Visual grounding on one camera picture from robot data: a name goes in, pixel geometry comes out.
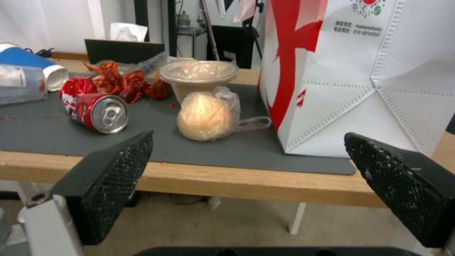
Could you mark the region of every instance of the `stitched seam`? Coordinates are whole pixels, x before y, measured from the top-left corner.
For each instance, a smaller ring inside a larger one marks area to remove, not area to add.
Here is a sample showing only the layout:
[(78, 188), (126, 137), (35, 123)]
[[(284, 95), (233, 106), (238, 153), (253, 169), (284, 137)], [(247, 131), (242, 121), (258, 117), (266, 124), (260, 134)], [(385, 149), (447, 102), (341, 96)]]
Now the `stitched seam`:
[(387, 51), (389, 50), (389, 45), (392, 43), (393, 36), (395, 34), (399, 18), (403, 12), (404, 0), (399, 0), (395, 7), (395, 11), (392, 14), (392, 20), (390, 21), (389, 27), (384, 37), (382, 46), (380, 47), (378, 58), (374, 64), (373, 72), (371, 74), (371, 79), (374, 81), (379, 80), (379, 73), (383, 67), (384, 60), (387, 56)]
[(412, 128), (412, 126), (409, 124), (408, 120), (404, 116), (404, 114), (401, 112), (401, 110), (397, 107), (395, 102), (393, 101), (392, 97), (390, 94), (386, 92), (386, 89), (379, 87), (378, 88), (379, 93), (383, 96), (383, 99), (385, 103), (390, 107), (392, 112), (395, 114), (395, 116), (398, 118), (399, 122), (403, 127), (405, 128), (405, 131), (408, 132), (408, 134), (411, 136), (411, 138), (414, 138), (415, 143), (417, 146), (424, 152), (424, 154), (428, 155), (429, 151), (427, 150), (424, 142), (420, 139), (420, 136), (417, 135), (415, 130)]
[[(308, 81), (306, 82), (307, 85), (320, 85), (320, 86), (329, 86), (328, 83), (325, 82), (314, 82), (314, 81)], [(307, 129), (305, 132), (301, 133), (297, 138), (293, 139), (291, 142), (287, 144), (287, 148), (289, 150), (294, 149), (298, 145), (300, 145), (304, 140), (308, 139), (311, 137), (313, 134), (317, 133), (321, 129), (323, 129), (327, 124), (332, 123), (335, 121), (339, 116), (345, 114), (347, 111), (351, 109), (353, 105), (355, 105), (357, 102), (363, 100), (364, 98), (368, 97), (371, 91), (374, 91), (374, 88), (371, 86), (359, 86), (359, 85), (353, 85), (353, 84), (347, 84), (347, 83), (334, 83), (331, 86), (333, 87), (344, 87), (344, 88), (352, 88), (352, 89), (363, 89), (363, 91), (357, 95), (355, 98), (344, 104), (341, 108), (335, 110), (331, 114), (327, 115), (322, 121), (319, 123), (315, 124), (313, 127)]]
[(439, 97), (453, 97), (454, 93), (451, 92), (429, 92), (429, 91), (412, 91), (408, 89), (393, 89), (394, 92), (406, 93), (406, 94), (420, 94), (420, 95), (434, 95)]

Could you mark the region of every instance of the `red crayfish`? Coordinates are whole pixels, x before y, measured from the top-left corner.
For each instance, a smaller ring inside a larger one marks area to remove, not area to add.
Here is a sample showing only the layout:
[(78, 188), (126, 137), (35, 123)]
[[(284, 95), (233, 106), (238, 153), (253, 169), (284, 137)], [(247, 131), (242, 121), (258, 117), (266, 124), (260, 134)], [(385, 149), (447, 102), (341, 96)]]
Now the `red crayfish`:
[(142, 70), (120, 75), (118, 64), (114, 61), (104, 62), (98, 68), (85, 63), (84, 65), (91, 72), (100, 75), (93, 79), (99, 91), (119, 94), (127, 103), (135, 103), (142, 98), (143, 94), (153, 99), (164, 99), (168, 95), (168, 84), (163, 82), (158, 75), (150, 84), (145, 81), (145, 73)]

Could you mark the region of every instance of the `paper bag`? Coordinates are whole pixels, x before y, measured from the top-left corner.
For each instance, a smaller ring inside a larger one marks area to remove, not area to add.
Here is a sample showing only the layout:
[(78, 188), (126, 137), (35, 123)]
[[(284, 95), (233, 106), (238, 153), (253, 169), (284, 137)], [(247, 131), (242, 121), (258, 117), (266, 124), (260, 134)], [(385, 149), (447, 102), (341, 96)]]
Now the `paper bag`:
[(288, 154), (356, 132), (431, 155), (455, 111), (455, 1), (270, 0), (260, 93)]

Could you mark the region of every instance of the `plastic takeout container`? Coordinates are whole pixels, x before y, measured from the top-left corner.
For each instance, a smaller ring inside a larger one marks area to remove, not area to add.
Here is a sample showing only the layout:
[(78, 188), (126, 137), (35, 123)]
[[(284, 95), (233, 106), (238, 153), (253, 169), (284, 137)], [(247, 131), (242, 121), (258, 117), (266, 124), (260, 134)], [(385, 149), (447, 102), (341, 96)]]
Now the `plastic takeout container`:
[(226, 86), (238, 73), (238, 67), (222, 61), (175, 61), (160, 69), (160, 78), (171, 84), (179, 103), (191, 92), (212, 92)]

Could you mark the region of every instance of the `tissue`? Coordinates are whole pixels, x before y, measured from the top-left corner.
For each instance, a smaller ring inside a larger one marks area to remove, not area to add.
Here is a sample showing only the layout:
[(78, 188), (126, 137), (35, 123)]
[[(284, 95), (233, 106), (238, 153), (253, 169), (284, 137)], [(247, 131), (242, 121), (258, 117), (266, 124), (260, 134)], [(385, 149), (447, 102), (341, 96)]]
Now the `tissue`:
[(144, 42), (147, 27), (130, 23), (111, 23), (111, 40)]

